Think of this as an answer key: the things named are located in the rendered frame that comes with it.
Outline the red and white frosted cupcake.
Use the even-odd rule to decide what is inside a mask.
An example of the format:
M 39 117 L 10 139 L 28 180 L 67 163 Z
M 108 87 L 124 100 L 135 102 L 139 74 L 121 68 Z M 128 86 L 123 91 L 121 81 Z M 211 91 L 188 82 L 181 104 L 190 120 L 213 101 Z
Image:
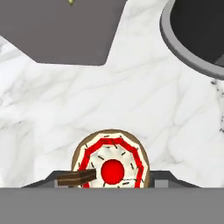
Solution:
M 103 129 L 77 146 L 71 170 L 96 170 L 96 179 L 79 188 L 148 188 L 150 163 L 140 141 L 127 131 Z

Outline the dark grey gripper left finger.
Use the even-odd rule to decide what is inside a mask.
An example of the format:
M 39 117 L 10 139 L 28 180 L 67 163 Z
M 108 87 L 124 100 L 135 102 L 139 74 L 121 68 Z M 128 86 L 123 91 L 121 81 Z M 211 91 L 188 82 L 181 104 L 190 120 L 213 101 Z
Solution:
M 68 173 L 69 173 L 69 171 L 53 171 L 45 179 L 42 179 L 35 183 L 31 183 L 29 185 L 25 185 L 24 188 L 34 188 L 34 187 L 56 188 L 57 177 L 60 175 L 63 175 L 63 174 L 68 174 Z

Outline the grey flat tray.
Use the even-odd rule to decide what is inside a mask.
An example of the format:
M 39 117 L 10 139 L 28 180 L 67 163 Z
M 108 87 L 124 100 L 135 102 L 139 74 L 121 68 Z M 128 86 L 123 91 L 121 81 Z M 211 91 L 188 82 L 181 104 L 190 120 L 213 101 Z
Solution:
M 127 0 L 0 0 L 0 36 L 37 63 L 102 66 Z

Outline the brown chocolate cake slice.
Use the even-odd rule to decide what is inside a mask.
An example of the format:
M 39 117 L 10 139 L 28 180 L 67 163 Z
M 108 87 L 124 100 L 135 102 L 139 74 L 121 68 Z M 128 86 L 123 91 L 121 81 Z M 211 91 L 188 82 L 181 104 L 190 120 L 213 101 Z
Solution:
M 70 171 L 57 177 L 58 186 L 82 186 L 96 179 L 96 169 Z

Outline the grey bowl with dark inside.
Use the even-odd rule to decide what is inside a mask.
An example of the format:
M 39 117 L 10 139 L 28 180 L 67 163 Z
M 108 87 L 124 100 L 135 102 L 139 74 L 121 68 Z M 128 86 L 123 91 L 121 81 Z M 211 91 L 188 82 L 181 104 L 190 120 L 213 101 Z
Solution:
M 224 0 L 169 0 L 159 28 L 179 60 L 224 81 Z

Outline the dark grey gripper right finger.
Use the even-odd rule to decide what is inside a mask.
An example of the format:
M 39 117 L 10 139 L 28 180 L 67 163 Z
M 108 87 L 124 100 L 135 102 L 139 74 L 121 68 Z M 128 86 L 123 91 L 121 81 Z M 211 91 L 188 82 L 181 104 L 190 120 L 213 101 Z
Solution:
M 198 188 L 197 185 L 177 179 L 170 171 L 151 171 L 150 188 Z

